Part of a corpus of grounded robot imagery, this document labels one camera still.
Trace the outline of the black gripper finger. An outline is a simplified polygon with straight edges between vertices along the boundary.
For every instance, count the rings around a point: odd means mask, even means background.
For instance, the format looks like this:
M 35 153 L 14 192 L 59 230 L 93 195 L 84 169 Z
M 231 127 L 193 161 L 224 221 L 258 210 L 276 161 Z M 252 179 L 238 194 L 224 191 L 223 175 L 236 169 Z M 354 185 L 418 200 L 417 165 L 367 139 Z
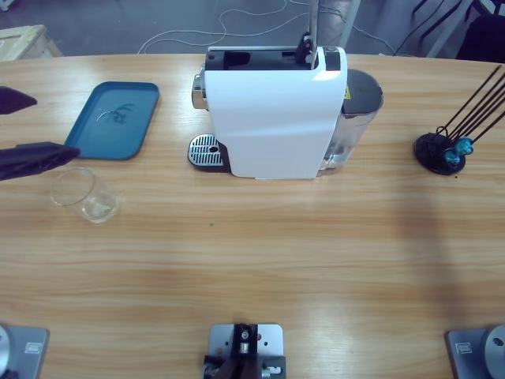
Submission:
M 80 149 L 53 142 L 18 144 L 1 150 L 1 180 L 41 174 L 64 166 L 80 155 Z
M 0 115 L 12 114 L 36 105 L 37 100 L 10 87 L 0 87 Z

